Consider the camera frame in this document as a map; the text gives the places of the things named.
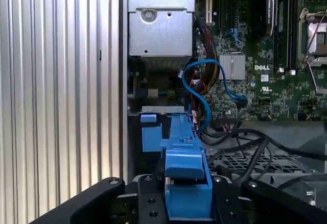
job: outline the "screw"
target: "screw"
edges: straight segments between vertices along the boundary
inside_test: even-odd
[[[147,12],[145,12],[145,13],[144,13],[144,17],[145,17],[145,19],[147,19],[147,20],[151,20],[151,19],[153,18],[153,13],[152,13],[152,11],[147,11]]]
[[[152,181],[152,178],[151,177],[145,177],[144,180],[149,182],[149,181]]]
[[[257,186],[258,186],[257,183],[255,183],[255,182],[249,182],[249,185],[250,185],[251,187],[257,187]]]
[[[117,181],[117,180],[111,180],[109,183],[110,183],[111,185],[114,185],[114,184],[117,184],[118,181]]]

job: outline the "pci slot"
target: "pci slot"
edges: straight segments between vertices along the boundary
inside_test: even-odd
[[[229,4],[228,7],[228,28],[234,29],[235,28],[235,19],[236,19],[236,0],[228,0]]]
[[[213,15],[213,18],[218,30],[222,29],[223,3],[224,0],[214,0],[213,2],[213,8],[214,11],[216,12],[216,14]]]
[[[213,23],[213,0],[205,0],[205,21],[208,26]]]

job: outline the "cable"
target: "cable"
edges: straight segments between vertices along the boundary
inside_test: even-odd
[[[273,159],[272,151],[271,151],[271,149],[270,149],[269,147],[266,147],[266,150],[267,150],[268,153],[269,153],[269,161],[268,161],[266,167],[264,168],[264,170],[261,172],[261,174],[258,175],[258,176],[255,178],[256,180],[260,180],[261,177],[263,177],[263,175],[264,175],[265,173],[267,173],[267,171],[269,170],[269,167],[271,166],[272,159]]]
[[[239,102],[239,101],[247,101],[247,97],[246,97],[246,96],[244,96],[244,95],[237,95],[237,94],[234,94],[233,92],[231,92],[231,91],[228,89],[228,87],[227,87],[227,78],[226,78],[225,71],[224,71],[222,65],[221,65],[218,61],[216,61],[216,60],[214,60],[214,59],[206,59],[206,60],[199,60],[199,61],[193,62],[193,63],[189,64],[189,65],[185,68],[183,74],[184,74],[185,71],[186,71],[187,69],[189,69],[190,67],[198,66],[198,65],[201,65],[201,64],[203,64],[203,63],[216,63],[216,64],[219,66],[219,68],[220,68],[220,70],[221,70],[221,72],[222,72],[222,74],[223,74],[223,82],[224,82],[224,87],[225,87],[226,93],[227,93],[227,95],[228,95],[228,96],[229,96],[233,101],[235,101],[235,102]]]
[[[227,140],[229,137],[233,137],[234,135],[237,135],[240,133],[252,133],[259,137],[267,138],[271,142],[271,144],[278,147],[280,150],[286,151],[289,154],[299,155],[299,156],[302,156],[305,158],[310,158],[310,159],[318,159],[318,160],[327,161],[327,156],[324,154],[308,153],[308,152],[305,152],[305,151],[302,151],[299,149],[283,146],[279,142],[277,142],[274,139],[272,139],[271,137],[269,137],[268,135],[262,133],[261,131],[254,130],[254,129],[245,129],[245,128],[234,129],[231,132],[229,132],[227,135],[225,135],[223,138],[212,143],[211,145],[218,145],[218,144],[224,142],[225,140]]]
[[[247,181],[251,177],[252,171],[254,170],[258,159],[260,158],[261,154],[263,153],[268,144],[269,140],[267,140],[267,138],[264,138],[264,141],[255,150],[253,157],[251,158],[250,163],[248,164],[245,172],[233,181],[236,186],[240,187],[244,181]]]
[[[240,140],[239,140],[239,137],[236,136],[235,139],[236,139],[237,144],[238,144],[239,146],[241,146],[241,142],[240,142]],[[243,155],[243,158],[246,159],[246,156],[245,156],[245,154],[243,153],[243,151],[241,151],[241,153],[242,153],[242,155]]]
[[[197,93],[195,90],[193,90],[186,83],[185,73],[189,68],[194,67],[194,66],[198,66],[198,65],[203,64],[203,63],[216,63],[220,67],[220,69],[222,71],[222,74],[223,74],[223,78],[224,78],[224,86],[225,86],[225,89],[226,89],[226,93],[230,96],[231,99],[233,99],[235,101],[239,101],[239,100],[247,101],[247,98],[245,96],[236,95],[236,94],[234,94],[234,93],[232,93],[231,91],[228,90],[225,71],[224,71],[223,67],[220,65],[220,63],[217,62],[216,60],[213,60],[213,59],[200,60],[200,61],[196,61],[194,63],[189,64],[188,66],[186,66],[186,68],[185,68],[185,70],[184,70],[184,72],[182,74],[183,85],[191,94],[195,95],[197,98],[200,99],[200,101],[204,104],[204,107],[205,107],[205,110],[206,110],[206,120],[203,123],[203,125],[200,127],[200,129],[198,130],[199,132],[205,130],[208,127],[208,125],[209,125],[209,123],[211,121],[211,118],[212,118],[212,112],[211,112],[211,108],[210,108],[208,102],[205,100],[205,98],[203,98],[199,93]]]
[[[243,144],[241,146],[235,146],[235,147],[230,147],[230,148],[223,148],[219,149],[218,152],[213,154],[209,159],[208,159],[208,164],[211,164],[214,160],[218,159],[221,155],[223,154],[230,154],[230,153],[235,153],[235,152],[241,152],[241,151],[246,151],[250,150],[252,148],[255,148],[259,145],[261,145],[264,142],[265,138],[258,138],[256,140],[250,141],[246,144]]]
[[[278,190],[284,190],[285,188],[288,188],[292,186],[293,184],[300,182],[300,181],[306,181],[306,182],[324,182],[327,181],[327,174],[324,175],[309,175],[304,177],[296,177],[293,179],[288,180],[287,182],[284,182],[283,184],[279,185],[277,187]]]

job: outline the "metal side panel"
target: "metal side panel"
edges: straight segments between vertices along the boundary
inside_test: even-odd
[[[0,224],[122,177],[119,10],[0,0]]]

